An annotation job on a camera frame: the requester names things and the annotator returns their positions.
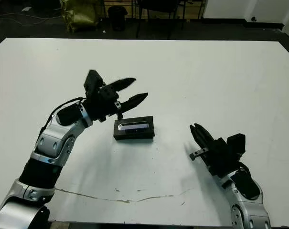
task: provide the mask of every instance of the dark floor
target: dark floor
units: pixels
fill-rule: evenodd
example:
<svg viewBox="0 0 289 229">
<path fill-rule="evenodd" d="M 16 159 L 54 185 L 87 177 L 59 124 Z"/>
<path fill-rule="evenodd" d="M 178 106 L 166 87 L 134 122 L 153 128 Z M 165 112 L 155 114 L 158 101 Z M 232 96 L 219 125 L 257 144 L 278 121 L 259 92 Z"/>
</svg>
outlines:
<svg viewBox="0 0 289 229">
<path fill-rule="evenodd" d="M 102 20 L 96 30 L 69 33 L 60 16 L 59 10 L 45 10 L 28 12 L 21 10 L 30 6 L 29 2 L 12 3 L 12 0 L 0 2 L 0 14 L 22 13 L 40 17 L 58 17 L 42 21 L 41 19 L 21 15 L 5 15 L 0 17 L 0 42 L 6 37 L 42 37 L 42 38 L 86 38 L 86 39 L 135 39 L 138 22 L 135 19 L 126 21 L 124 31 L 112 31 L 109 20 Z M 36 25 L 21 25 L 21 23 L 38 23 Z M 167 20 L 154 20 L 151 23 L 143 21 L 139 39 L 165 40 L 167 39 Z M 289 51 L 289 36 L 279 29 L 246 28 L 242 24 L 211 24 L 201 21 L 184 23 L 176 21 L 171 40 L 251 40 L 251 41 L 279 41 Z"/>
</svg>

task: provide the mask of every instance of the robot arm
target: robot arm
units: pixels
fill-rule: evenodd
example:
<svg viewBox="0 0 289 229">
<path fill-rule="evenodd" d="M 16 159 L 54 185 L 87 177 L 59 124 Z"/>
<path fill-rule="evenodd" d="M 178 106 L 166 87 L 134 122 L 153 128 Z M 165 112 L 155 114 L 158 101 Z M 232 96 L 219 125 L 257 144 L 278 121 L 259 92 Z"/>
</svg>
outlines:
<svg viewBox="0 0 289 229">
<path fill-rule="evenodd" d="M 252 179 L 247 166 L 239 161 L 245 152 L 245 135 L 214 140 L 201 125 L 190 126 L 196 143 L 202 148 L 190 154 L 201 157 L 209 172 L 224 191 L 231 208 L 234 229 L 270 229 L 268 213 L 263 206 L 261 187 Z"/>
<path fill-rule="evenodd" d="M 76 98 L 57 107 L 41 129 L 31 157 L 21 176 L 14 181 L 0 205 L 0 229 L 44 228 L 50 211 L 46 208 L 54 195 L 55 183 L 65 165 L 76 138 L 92 122 L 106 115 L 122 113 L 140 104 L 148 95 L 138 94 L 121 103 L 117 92 L 135 79 L 126 78 L 106 85 L 90 70 L 84 87 L 86 98 Z"/>
</svg>

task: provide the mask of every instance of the white wall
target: white wall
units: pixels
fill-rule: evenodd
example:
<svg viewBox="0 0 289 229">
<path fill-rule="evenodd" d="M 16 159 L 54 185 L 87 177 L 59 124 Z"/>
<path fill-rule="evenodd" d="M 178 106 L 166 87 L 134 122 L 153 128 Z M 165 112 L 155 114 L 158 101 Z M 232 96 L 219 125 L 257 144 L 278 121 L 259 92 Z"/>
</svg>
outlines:
<svg viewBox="0 0 289 229">
<path fill-rule="evenodd" d="M 255 16 L 257 22 L 289 21 L 289 0 L 208 0 L 204 18 L 246 19 Z"/>
<path fill-rule="evenodd" d="M 207 0 L 204 18 L 244 18 L 249 0 Z"/>
<path fill-rule="evenodd" d="M 246 20 L 256 17 L 257 22 L 283 23 L 289 10 L 289 0 L 257 0 Z"/>
</svg>

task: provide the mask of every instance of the wall baseboard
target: wall baseboard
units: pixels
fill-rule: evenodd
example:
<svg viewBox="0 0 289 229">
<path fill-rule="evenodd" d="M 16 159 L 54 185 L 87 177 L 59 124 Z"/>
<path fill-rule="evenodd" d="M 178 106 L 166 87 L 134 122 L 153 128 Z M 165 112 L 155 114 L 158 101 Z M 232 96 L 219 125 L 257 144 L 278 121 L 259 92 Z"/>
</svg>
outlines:
<svg viewBox="0 0 289 229">
<path fill-rule="evenodd" d="M 269 29 L 281 29 L 283 28 L 282 23 L 267 23 L 267 22 L 247 22 L 245 19 L 241 18 L 203 18 L 203 23 L 209 24 L 243 24 L 245 27 L 249 28 L 269 28 Z"/>
<path fill-rule="evenodd" d="M 244 24 L 246 23 L 245 19 L 242 18 L 204 18 L 202 17 L 203 23 L 208 24 Z"/>
<path fill-rule="evenodd" d="M 267 22 L 246 22 L 244 26 L 251 27 L 251 28 L 269 28 L 269 29 L 281 29 L 282 30 L 284 24 L 267 23 Z"/>
</svg>

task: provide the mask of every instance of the chair leg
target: chair leg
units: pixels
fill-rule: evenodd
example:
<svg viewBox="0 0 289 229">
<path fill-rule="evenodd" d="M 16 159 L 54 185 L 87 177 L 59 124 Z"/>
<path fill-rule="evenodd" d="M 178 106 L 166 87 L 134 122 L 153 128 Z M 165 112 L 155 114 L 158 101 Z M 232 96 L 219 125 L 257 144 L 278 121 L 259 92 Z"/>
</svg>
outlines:
<svg viewBox="0 0 289 229">
<path fill-rule="evenodd" d="M 203 7 L 203 0 L 201 1 L 200 11 L 198 12 L 198 17 L 197 17 L 197 19 L 200 18 L 201 11 L 202 11 L 202 7 Z"/>
<path fill-rule="evenodd" d="M 138 24 L 138 27 L 137 27 L 136 38 L 139 37 L 141 18 L 142 18 L 142 7 L 139 7 L 139 24 Z"/>
<path fill-rule="evenodd" d="M 175 25 L 176 12 L 177 12 L 177 8 L 174 10 L 174 13 L 173 13 L 173 20 L 170 21 L 170 23 L 169 23 L 169 32 L 168 32 L 168 38 L 167 38 L 168 40 L 169 40 L 170 37 L 171 37 L 172 30 L 173 30 L 174 25 Z"/>
<path fill-rule="evenodd" d="M 186 2 L 187 2 L 187 0 L 183 0 L 182 29 L 183 29 L 183 24 L 184 24 L 184 16 L 186 13 Z"/>
<path fill-rule="evenodd" d="M 150 11 L 149 9 L 146 9 L 146 11 L 148 12 L 148 22 L 150 22 Z"/>
<path fill-rule="evenodd" d="M 106 7 L 105 7 L 105 1 L 104 1 L 104 0 L 101 0 L 101 1 L 102 1 L 102 5 L 103 5 L 104 18 L 106 18 Z"/>
</svg>

